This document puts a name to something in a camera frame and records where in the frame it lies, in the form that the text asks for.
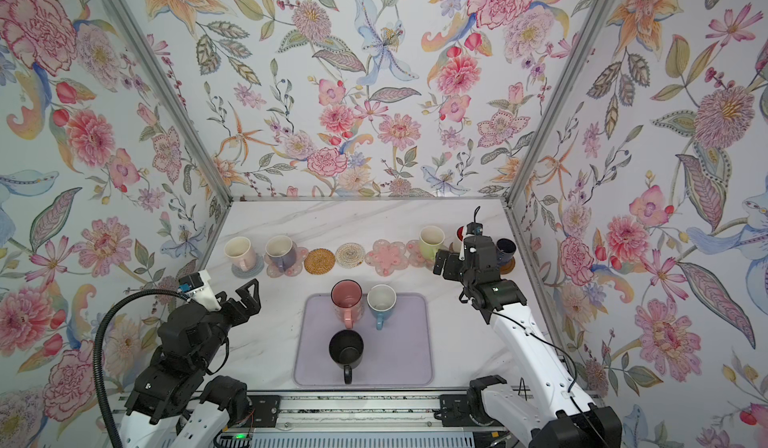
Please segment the red inside white mug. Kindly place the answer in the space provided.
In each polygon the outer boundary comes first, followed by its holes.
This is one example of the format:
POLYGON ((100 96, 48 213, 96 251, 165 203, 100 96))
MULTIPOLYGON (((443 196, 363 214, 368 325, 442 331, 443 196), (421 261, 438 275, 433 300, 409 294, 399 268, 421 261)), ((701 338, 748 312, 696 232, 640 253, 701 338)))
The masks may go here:
POLYGON ((460 226, 460 228, 456 230, 456 234, 452 239, 452 242, 450 245, 450 250, 452 252, 460 252, 462 250, 464 234, 465 234, 465 227, 460 226))

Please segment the cream mug green handle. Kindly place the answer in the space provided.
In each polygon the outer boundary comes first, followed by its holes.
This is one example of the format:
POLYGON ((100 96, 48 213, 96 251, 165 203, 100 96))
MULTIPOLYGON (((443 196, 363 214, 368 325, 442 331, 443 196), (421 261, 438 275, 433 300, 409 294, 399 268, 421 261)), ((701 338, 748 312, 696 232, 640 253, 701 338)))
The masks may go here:
POLYGON ((434 261, 439 250, 442 250, 445 241, 444 231, 435 225, 422 228, 419 234, 419 249, 422 257, 427 261, 434 261))

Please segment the colourful patterned round coaster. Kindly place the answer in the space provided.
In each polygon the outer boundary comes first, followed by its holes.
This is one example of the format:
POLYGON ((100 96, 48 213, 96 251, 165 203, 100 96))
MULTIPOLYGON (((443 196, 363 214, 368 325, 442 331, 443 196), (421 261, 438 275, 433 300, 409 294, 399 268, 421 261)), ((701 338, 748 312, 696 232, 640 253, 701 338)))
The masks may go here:
POLYGON ((342 244, 335 252, 336 263, 342 268, 351 269, 359 266, 365 260, 365 248, 355 242, 342 244))

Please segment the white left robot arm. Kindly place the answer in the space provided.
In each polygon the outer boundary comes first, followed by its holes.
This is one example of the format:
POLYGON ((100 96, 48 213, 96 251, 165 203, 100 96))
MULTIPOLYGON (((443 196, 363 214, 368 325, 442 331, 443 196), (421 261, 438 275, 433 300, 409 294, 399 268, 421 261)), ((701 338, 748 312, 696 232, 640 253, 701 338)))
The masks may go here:
POLYGON ((253 413, 247 385, 216 375, 211 363, 229 347, 229 332, 261 311, 259 282, 213 296, 217 310, 191 300, 158 329, 160 346, 137 377, 114 447, 208 447, 222 430, 253 413))

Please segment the woven tan round coaster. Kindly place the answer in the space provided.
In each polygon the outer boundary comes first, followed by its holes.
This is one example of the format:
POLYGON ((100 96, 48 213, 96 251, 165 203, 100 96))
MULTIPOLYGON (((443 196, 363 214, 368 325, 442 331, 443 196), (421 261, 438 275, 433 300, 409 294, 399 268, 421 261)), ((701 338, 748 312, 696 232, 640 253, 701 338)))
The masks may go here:
POLYGON ((326 248, 311 250, 304 259, 305 270, 312 275, 323 275, 331 271, 336 263, 335 254, 326 248))

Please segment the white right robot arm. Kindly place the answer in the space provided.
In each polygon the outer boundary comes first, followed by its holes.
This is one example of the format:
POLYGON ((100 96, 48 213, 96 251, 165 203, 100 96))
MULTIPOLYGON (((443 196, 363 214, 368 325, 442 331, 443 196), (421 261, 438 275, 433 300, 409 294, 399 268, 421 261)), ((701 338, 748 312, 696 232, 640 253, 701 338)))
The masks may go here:
POLYGON ((439 250, 435 274, 462 285, 460 302, 478 311, 511 352, 528 392, 504 377, 469 383, 469 418, 480 426, 499 423, 525 447, 618 447, 623 427, 615 411, 596 405, 562 361, 563 351, 544 338, 527 299, 502 278, 493 240, 468 235, 460 252, 439 250))

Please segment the brown wooden round coaster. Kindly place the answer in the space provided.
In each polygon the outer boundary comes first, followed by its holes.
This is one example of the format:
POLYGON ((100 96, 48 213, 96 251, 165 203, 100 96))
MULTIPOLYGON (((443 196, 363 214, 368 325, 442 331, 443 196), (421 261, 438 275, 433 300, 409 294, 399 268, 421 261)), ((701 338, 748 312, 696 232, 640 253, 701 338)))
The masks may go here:
POLYGON ((515 258, 511 258, 506 264, 500 267, 500 272, 504 275, 511 273, 516 266, 515 258))

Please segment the black mug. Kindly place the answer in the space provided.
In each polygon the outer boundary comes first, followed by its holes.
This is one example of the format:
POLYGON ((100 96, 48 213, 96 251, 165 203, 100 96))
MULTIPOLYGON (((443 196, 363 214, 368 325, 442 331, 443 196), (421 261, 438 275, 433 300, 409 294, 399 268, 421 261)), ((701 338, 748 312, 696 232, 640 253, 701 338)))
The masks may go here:
POLYGON ((329 355, 343 370, 345 385, 353 382, 354 370, 360 365, 364 354, 364 340, 354 330, 341 330, 329 342, 329 355))

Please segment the dark navy small mug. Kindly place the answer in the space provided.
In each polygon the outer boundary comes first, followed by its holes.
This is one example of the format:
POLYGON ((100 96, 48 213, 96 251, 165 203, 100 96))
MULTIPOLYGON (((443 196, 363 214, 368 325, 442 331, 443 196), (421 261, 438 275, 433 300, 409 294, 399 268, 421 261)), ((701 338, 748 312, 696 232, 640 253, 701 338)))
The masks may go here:
POLYGON ((516 243, 509 238, 499 238, 496 241, 497 264, 503 266, 514 259, 517 252, 516 243))

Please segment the cream mug purple handle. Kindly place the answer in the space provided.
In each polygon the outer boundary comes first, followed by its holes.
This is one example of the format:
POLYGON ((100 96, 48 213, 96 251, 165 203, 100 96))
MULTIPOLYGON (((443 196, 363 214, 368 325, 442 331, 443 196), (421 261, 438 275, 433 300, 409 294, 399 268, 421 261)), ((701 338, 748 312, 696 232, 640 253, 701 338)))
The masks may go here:
POLYGON ((276 235, 270 238, 265 246, 266 257, 279 272, 287 272, 297 260, 294 241, 287 235, 276 235))

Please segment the cream mug pink handle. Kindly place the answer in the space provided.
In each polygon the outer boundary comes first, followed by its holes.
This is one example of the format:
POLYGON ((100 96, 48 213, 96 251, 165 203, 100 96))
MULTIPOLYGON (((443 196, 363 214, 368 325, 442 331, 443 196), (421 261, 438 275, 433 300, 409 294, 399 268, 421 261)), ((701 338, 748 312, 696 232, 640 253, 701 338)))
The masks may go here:
POLYGON ((243 270, 249 270, 256 263, 257 253, 248 237, 236 236, 230 239, 224 246, 224 252, 232 264, 243 270))

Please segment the grey round coaster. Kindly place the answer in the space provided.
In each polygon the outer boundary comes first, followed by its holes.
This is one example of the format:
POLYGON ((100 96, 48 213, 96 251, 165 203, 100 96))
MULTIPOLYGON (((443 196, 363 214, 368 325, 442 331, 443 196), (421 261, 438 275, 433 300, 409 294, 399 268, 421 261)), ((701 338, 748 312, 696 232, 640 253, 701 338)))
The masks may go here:
POLYGON ((232 274, 241 279, 251 279, 257 277, 264 269, 265 262, 263 257, 259 254, 256 255, 256 263, 249 269, 243 270, 236 264, 231 265, 232 274))

